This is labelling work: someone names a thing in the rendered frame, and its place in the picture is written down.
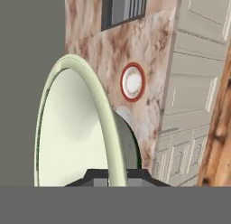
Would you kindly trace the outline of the brown wooden cabinet panel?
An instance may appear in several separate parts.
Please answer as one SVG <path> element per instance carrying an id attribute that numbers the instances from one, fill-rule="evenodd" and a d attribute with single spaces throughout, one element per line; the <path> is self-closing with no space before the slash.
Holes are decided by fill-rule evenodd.
<path id="1" fill-rule="evenodd" d="M 231 186 L 231 44 L 214 107 L 198 186 Z"/>

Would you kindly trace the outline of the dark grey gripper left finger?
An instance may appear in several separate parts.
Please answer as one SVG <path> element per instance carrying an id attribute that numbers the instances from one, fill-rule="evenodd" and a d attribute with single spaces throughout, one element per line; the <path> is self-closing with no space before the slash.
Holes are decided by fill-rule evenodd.
<path id="1" fill-rule="evenodd" d="M 107 169 L 88 169 L 83 178 L 67 184 L 67 187 L 107 187 Z"/>

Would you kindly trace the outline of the pale grey cupboard run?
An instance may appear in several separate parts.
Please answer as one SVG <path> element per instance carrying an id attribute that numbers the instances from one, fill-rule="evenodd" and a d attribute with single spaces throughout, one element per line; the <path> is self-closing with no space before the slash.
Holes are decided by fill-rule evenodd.
<path id="1" fill-rule="evenodd" d="M 181 0 L 152 176 L 197 183 L 226 60 L 231 0 Z"/>

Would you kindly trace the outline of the pale green bowl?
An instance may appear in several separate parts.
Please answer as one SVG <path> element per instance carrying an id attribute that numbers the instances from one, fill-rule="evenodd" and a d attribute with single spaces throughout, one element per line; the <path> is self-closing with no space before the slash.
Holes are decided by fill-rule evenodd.
<path id="1" fill-rule="evenodd" d="M 88 170 L 106 172 L 108 184 L 125 187 L 141 167 L 127 120 L 112 108 L 97 74 L 75 54 L 52 67 L 39 106 L 34 144 L 34 185 L 64 187 Z"/>

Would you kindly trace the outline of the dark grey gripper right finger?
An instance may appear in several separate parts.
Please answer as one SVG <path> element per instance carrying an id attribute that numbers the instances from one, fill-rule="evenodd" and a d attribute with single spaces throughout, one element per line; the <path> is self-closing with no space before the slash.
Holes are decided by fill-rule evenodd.
<path id="1" fill-rule="evenodd" d="M 153 179 L 145 169 L 129 169 L 127 171 L 128 187 L 169 187 L 169 184 Z"/>

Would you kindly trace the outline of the white plate with red rim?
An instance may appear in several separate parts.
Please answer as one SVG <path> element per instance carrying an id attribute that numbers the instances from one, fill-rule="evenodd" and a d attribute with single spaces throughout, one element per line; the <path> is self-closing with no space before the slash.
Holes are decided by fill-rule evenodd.
<path id="1" fill-rule="evenodd" d="M 120 78 L 121 93 L 129 102 L 138 101 L 145 89 L 144 70 L 137 62 L 128 63 L 121 74 Z"/>

